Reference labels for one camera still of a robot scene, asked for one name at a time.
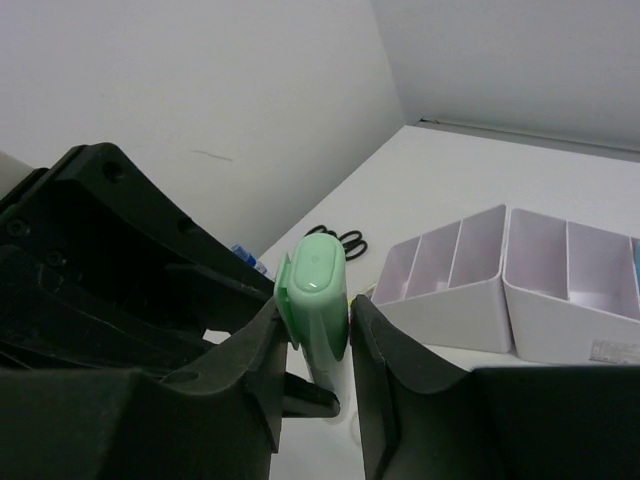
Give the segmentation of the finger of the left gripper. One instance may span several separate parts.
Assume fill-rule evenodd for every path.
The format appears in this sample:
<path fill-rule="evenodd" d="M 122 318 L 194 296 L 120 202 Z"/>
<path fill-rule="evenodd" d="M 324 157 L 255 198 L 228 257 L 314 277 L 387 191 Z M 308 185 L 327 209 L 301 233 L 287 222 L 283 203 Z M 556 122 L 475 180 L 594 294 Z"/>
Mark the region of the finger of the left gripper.
<path fill-rule="evenodd" d="M 287 372 L 282 399 L 284 418 L 335 418 L 341 407 L 337 396 L 315 383 Z"/>

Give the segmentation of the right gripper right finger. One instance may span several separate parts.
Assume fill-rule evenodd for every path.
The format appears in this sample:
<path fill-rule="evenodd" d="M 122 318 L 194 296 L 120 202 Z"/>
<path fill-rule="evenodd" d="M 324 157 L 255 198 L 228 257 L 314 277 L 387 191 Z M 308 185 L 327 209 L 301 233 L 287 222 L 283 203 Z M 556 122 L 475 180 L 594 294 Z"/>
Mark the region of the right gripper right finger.
<path fill-rule="evenodd" d="M 365 296 L 351 345 L 369 479 L 635 479 L 637 366 L 464 370 Z"/>

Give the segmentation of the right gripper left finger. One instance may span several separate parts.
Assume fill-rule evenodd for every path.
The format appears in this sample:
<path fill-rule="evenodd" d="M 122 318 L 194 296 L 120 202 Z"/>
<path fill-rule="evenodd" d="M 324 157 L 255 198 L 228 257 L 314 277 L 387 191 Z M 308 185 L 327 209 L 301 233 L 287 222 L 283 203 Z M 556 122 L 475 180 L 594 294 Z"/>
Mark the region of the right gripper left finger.
<path fill-rule="evenodd" d="M 286 338 L 273 302 L 194 363 L 5 371 L 5 479 L 265 479 L 278 449 Z"/>

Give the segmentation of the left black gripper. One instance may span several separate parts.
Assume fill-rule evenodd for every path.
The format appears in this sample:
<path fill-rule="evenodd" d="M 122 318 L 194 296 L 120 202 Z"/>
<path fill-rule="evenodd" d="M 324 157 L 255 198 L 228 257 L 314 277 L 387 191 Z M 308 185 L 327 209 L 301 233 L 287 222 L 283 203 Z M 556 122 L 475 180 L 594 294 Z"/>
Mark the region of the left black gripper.
<path fill-rule="evenodd" d="M 114 144 L 72 148 L 43 196 L 1 201 L 1 352 L 31 368 L 170 373 L 272 295 Z"/>

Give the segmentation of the green marker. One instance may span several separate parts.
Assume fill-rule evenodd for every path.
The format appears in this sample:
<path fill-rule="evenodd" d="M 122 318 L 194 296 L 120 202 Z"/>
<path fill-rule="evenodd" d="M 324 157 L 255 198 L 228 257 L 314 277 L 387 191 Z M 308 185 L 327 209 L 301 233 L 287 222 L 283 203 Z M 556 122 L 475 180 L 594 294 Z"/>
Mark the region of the green marker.
<path fill-rule="evenodd" d="M 326 422 L 330 425 L 342 423 L 349 416 L 354 390 L 352 365 L 349 358 L 344 356 L 341 361 L 334 362 L 328 370 L 321 370 L 307 363 L 307 370 L 311 380 L 321 388 L 334 393 L 339 402 L 339 413 L 333 418 L 326 419 Z"/>

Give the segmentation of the green marker cap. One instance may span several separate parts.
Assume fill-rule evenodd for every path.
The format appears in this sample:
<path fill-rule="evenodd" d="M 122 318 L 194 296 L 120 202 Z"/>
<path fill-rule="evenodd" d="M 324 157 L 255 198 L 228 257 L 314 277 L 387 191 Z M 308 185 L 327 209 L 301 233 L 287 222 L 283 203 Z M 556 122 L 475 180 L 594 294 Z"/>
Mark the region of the green marker cap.
<path fill-rule="evenodd" d="M 274 298 L 295 349 L 314 367 L 344 358 L 348 339 L 346 257 L 333 236 L 304 237 L 292 255 L 281 258 Z"/>

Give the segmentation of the blue marker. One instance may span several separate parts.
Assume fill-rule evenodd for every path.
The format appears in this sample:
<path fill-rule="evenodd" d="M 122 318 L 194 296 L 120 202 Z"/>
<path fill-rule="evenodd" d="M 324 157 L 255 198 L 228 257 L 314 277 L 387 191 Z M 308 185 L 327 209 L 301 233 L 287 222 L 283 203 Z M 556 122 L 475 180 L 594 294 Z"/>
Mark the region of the blue marker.
<path fill-rule="evenodd" d="M 636 283 L 638 291 L 640 291 L 640 240 L 638 238 L 632 238 L 632 250 L 633 250 L 633 265 L 636 277 Z"/>

